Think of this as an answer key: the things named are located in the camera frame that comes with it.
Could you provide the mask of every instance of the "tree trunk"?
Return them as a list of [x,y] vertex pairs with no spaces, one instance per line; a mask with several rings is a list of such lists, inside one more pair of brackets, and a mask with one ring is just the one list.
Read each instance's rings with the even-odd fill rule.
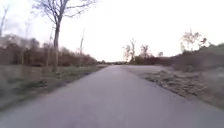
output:
[[60,32],[60,23],[56,25],[55,36],[54,36],[54,56],[53,56],[53,72],[57,72],[58,66],[58,39]]

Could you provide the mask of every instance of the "paved path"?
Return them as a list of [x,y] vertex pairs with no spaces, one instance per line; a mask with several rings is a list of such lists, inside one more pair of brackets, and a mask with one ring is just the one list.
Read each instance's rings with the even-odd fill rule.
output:
[[5,113],[0,128],[224,128],[224,112],[111,66]]

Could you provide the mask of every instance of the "grass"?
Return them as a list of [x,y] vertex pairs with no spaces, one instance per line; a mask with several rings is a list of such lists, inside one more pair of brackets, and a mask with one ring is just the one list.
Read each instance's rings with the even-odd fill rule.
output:
[[50,93],[104,67],[59,67],[58,73],[52,73],[46,67],[0,66],[0,111]]

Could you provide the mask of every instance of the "asphalt road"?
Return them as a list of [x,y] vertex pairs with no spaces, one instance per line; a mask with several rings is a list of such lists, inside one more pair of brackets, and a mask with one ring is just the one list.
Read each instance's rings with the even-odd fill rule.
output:
[[111,66],[2,114],[0,128],[224,128],[224,112]]

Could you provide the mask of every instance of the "branch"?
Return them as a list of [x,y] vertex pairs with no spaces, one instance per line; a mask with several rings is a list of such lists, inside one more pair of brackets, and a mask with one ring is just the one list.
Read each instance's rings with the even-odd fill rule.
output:
[[75,17],[75,16],[77,16],[77,15],[81,15],[81,13],[83,13],[83,12],[84,12],[84,10],[81,10],[81,11],[78,11],[77,13],[75,13],[75,14],[71,14],[71,15],[69,15],[69,14],[64,14],[63,16],[64,16],[64,17],[73,18],[73,17]]
[[69,6],[69,7],[66,7],[66,9],[83,8],[83,7],[89,6],[90,4],[93,4],[93,3],[95,3],[95,0],[94,1],[88,1],[86,4],[82,4],[82,5]]

